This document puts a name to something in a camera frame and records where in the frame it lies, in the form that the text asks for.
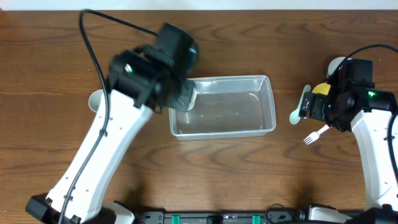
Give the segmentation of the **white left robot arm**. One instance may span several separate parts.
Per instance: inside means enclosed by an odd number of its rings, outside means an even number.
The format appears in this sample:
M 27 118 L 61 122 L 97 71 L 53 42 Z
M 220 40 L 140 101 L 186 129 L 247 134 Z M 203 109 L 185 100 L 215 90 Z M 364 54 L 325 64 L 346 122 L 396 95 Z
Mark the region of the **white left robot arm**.
M 188 73 L 198 60 L 194 39 L 164 24 L 152 45 L 116 55 L 94 121 L 75 158 L 47 193 L 32 196 L 26 212 L 42 223 L 133 223 L 119 202 L 103 203 L 128 147 L 154 113 L 193 108 L 197 95 Z

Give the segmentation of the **cream plastic cup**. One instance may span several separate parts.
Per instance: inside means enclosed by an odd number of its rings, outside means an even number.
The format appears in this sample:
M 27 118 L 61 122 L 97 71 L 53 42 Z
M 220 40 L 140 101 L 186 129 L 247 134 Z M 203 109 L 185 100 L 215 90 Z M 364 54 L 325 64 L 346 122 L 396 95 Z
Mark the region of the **cream plastic cup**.
M 196 88 L 193 88 L 192 96 L 190 98 L 190 102 L 188 104 L 187 111 L 190 111 L 193 109 L 193 107 L 195 106 L 196 98 L 197 98 L 197 90 L 196 90 Z

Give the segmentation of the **grey plastic cup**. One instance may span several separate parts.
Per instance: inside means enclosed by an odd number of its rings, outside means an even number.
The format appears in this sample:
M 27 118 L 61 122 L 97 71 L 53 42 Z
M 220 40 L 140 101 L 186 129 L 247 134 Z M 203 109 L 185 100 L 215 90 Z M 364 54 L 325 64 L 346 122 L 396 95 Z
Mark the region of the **grey plastic cup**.
M 103 90 L 96 90 L 90 95 L 88 99 L 88 106 L 90 110 L 92 110 L 95 113 L 98 111 L 102 95 L 103 95 Z

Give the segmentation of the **grey plastic bowl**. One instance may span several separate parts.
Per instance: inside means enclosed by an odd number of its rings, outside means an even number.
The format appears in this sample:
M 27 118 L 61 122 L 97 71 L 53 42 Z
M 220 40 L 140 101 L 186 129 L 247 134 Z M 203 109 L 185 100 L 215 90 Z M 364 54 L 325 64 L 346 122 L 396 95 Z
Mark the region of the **grey plastic bowl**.
M 336 68 L 338 67 L 338 65 L 345 59 L 345 57 L 337 57 L 335 59 L 333 59 L 329 65 L 328 65 L 328 70 L 326 73 L 326 77 L 329 78 L 330 76 L 333 75 L 334 71 L 336 70 Z

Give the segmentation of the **yellow plastic bowl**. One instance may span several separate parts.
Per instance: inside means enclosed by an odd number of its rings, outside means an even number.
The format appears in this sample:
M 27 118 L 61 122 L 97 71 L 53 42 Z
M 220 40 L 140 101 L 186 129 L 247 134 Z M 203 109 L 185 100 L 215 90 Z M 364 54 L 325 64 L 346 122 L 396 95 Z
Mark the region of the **yellow plastic bowl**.
M 327 95 L 329 93 L 329 91 L 330 91 L 330 88 L 331 88 L 330 84 L 321 83 L 321 84 L 318 84 L 312 90 L 312 93 L 314 93 L 314 94 L 318 94 L 319 93 L 319 94 L 322 94 L 322 95 Z

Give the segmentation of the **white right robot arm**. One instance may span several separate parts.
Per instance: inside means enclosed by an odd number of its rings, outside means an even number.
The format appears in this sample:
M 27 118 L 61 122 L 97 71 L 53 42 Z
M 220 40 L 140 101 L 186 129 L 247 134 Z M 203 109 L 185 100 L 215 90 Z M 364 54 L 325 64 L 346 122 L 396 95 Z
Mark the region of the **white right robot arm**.
M 326 82 L 304 93 L 298 115 L 352 132 L 363 168 L 365 208 L 397 210 L 397 102 L 393 92 L 376 89 L 372 61 L 333 59 Z

